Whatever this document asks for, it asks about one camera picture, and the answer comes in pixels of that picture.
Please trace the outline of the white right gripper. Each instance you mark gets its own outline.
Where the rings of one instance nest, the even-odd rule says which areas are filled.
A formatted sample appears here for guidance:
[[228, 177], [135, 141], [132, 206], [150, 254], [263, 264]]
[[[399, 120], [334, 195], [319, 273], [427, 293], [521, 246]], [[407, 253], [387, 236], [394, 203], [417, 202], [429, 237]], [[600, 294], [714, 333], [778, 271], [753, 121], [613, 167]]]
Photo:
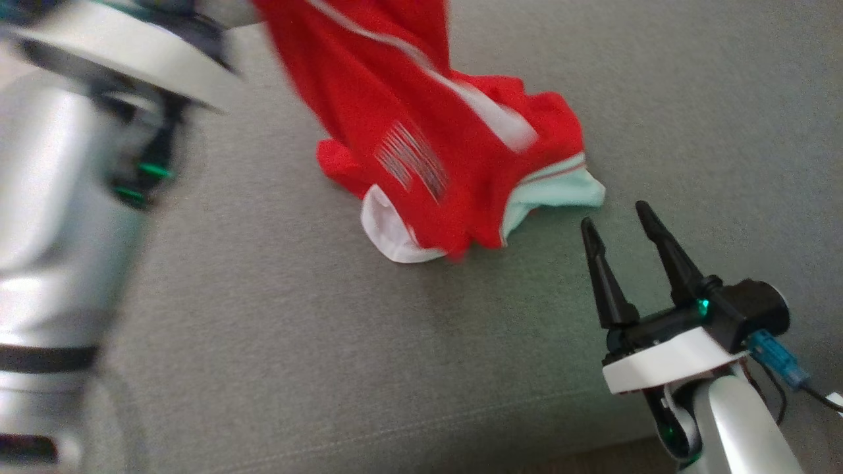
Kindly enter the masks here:
[[[671, 231], [646, 201], [636, 213], [648, 240], [656, 246], [674, 305], [705, 300], [703, 275]], [[606, 247], [592, 219], [582, 219], [582, 243], [600, 327], [607, 335], [603, 378], [613, 394], [657, 388], [687, 380], [748, 356], [729, 353], [705, 328], [698, 308], [667, 309], [640, 320], [606, 258]]]

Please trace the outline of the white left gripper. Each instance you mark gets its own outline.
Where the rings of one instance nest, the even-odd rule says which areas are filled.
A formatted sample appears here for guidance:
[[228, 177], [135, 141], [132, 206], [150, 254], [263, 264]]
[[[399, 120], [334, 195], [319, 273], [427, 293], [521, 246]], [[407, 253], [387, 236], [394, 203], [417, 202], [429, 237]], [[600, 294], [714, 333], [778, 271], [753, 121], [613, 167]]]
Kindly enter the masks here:
[[94, 1], [70, 1], [28, 25], [9, 24], [12, 36], [228, 111], [240, 79], [174, 33]]

